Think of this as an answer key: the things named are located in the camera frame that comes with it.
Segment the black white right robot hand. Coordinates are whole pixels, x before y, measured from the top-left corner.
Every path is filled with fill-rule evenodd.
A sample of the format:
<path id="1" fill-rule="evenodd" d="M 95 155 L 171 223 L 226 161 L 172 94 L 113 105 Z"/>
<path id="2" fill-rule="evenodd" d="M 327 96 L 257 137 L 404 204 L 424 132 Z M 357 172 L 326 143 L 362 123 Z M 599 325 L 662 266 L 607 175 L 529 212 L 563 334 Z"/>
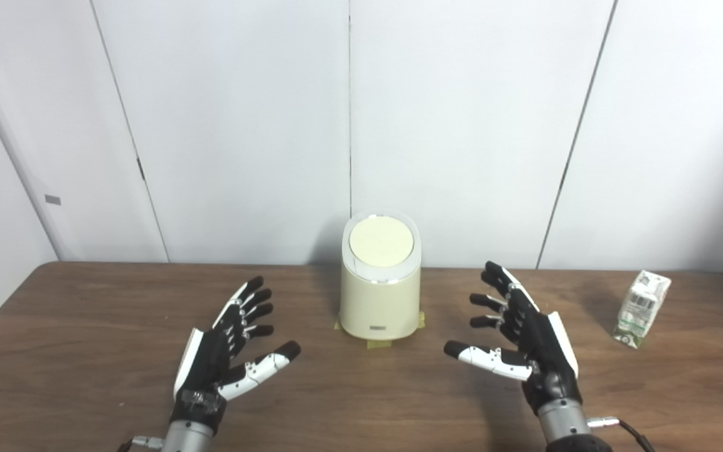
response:
<path id="1" fill-rule="evenodd" d="M 444 353 L 460 362 L 520 382 L 526 403 L 535 415 L 551 402 L 567 399 L 582 404 L 579 363 L 559 313 L 543 313 L 528 290 L 508 269 L 487 261 L 480 274 L 498 298 L 471 294 L 470 303 L 487 307 L 492 315 L 471 318 L 473 328 L 493 328 L 513 349 L 484 347 L 449 340 Z"/>

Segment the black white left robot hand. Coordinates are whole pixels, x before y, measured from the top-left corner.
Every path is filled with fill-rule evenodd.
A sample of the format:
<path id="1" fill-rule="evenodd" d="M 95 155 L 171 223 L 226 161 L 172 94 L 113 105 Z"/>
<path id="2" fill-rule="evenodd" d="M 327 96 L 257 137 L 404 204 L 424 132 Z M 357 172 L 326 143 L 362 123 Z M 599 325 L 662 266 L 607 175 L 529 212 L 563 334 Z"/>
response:
<path id="1" fill-rule="evenodd" d="M 273 334 L 273 326 L 255 324 L 273 311 L 270 297 L 264 278 L 254 277 L 229 298 L 210 329 L 192 329 L 173 384 L 170 423 L 200 424 L 217 434 L 229 401 L 258 387 L 301 354 L 301 346 L 289 341 L 255 360 L 233 363 L 249 341 Z"/>

